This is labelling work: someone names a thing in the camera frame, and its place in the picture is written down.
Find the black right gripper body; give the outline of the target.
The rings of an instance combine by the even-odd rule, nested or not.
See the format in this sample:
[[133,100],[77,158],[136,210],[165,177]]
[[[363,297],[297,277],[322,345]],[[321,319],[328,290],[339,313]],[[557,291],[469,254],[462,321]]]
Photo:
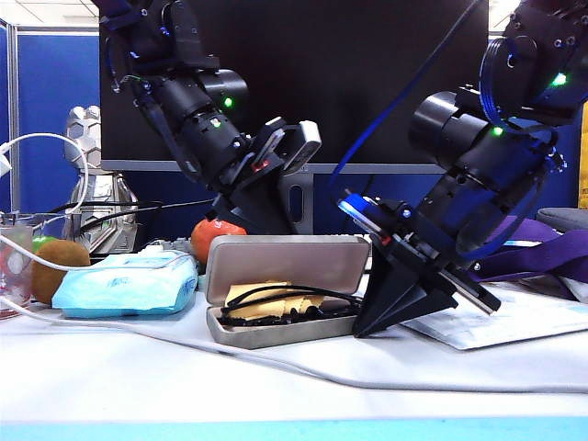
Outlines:
[[374,251],[390,262],[395,257],[419,275],[419,284],[447,287],[487,313],[498,311],[501,302],[466,274],[475,261],[458,249],[455,238],[428,220],[419,210],[395,200],[366,199],[366,225]]

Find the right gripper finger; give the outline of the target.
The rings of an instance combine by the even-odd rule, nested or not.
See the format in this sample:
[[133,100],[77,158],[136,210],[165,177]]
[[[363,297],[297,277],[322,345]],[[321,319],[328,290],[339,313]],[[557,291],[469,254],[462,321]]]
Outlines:
[[367,289],[352,327],[353,336],[364,338],[414,318],[425,298],[416,272],[395,257],[390,262],[374,251]]
[[414,284],[407,290],[385,288],[372,304],[367,335],[433,312],[456,308],[458,303],[453,298],[455,292],[452,284],[447,287]]

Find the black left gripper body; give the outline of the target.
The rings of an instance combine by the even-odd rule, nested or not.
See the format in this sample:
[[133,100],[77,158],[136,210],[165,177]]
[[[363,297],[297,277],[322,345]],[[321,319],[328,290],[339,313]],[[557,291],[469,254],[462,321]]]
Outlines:
[[270,153],[260,164],[253,162],[253,155],[251,153],[245,159],[246,162],[239,169],[240,174],[236,175],[228,188],[223,192],[219,192],[219,195],[215,198],[212,205],[212,212],[209,215],[210,217],[218,217],[220,219],[220,201],[222,199],[227,199],[234,206],[238,207],[239,190],[246,185],[252,184],[259,179],[273,178],[279,181],[284,161],[279,159],[275,153]]

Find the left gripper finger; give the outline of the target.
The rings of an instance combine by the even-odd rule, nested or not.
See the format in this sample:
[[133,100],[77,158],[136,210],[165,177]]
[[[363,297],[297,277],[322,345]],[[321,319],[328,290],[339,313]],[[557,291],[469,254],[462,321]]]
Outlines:
[[294,232],[276,179],[259,179],[240,189],[238,207],[259,232],[264,234]]
[[248,233],[261,234],[263,232],[240,208],[234,206],[227,199],[220,201],[220,218],[244,228]]

